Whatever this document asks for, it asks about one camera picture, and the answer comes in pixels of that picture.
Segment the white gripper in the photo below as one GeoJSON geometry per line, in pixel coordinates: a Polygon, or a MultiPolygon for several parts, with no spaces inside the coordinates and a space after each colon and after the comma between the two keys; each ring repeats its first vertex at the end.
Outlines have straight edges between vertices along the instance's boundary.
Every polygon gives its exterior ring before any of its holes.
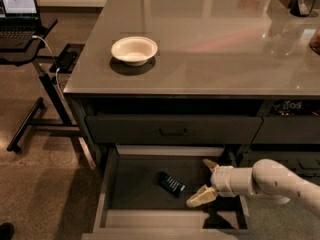
{"type": "Polygon", "coordinates": [[[221,197],[235,197],[236,194],[233,192],[231,187],[231,174],[234,167],[219,166],[216,162],[209,159],[204,159],[203,163],[212,173],[210,182],[214,189],[203,185],[186,201],[187,206],[195,208],[203,204],[210,203],[215,201],[218,195],[221,197]]]}

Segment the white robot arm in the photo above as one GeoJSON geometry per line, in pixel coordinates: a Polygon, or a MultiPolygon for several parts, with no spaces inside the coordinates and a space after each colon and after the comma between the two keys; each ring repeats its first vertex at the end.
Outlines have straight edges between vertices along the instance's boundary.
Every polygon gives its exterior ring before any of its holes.
{"type": "Polygon", "coordinates": [[[304,180],[282,164],[261,159],[252,167],[220,166],[204,159],[211,171],[211,186],[203,185],[186,204],[194,208],[213,202],[218,196],[246,196],[272,200],[278,204],[295,200],[316,217],[320,217],[320,187],[304,180]]]}

